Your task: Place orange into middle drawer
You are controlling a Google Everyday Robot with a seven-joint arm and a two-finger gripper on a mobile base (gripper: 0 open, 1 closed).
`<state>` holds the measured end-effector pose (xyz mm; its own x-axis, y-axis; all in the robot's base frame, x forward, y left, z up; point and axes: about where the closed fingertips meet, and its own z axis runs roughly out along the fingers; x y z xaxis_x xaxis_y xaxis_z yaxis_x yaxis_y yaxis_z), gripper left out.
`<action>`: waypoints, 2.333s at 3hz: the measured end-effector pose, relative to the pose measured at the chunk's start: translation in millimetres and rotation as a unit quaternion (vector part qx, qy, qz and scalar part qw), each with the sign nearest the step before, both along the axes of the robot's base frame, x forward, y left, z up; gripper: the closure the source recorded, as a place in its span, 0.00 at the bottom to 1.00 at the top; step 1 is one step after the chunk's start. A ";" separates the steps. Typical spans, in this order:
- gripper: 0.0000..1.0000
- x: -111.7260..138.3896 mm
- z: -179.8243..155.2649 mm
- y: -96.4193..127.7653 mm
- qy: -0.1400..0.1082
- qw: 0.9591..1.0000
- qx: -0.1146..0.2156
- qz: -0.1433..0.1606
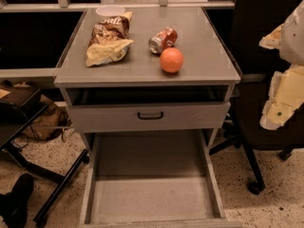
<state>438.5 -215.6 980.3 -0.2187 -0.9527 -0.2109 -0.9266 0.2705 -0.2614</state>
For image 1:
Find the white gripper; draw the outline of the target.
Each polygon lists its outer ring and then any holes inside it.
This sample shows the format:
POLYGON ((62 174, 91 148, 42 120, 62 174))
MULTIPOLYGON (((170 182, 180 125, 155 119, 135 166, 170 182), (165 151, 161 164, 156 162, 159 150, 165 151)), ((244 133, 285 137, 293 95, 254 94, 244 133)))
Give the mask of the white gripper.
POLYGON ((293 64, 285 72, 276 71, 272 77, 269 99, 259 121, 263 128, 277 130, 304 104, 304 0, 284 25, 264 36, 258 44, 262 48, 279 49, 280 58, 293 64))

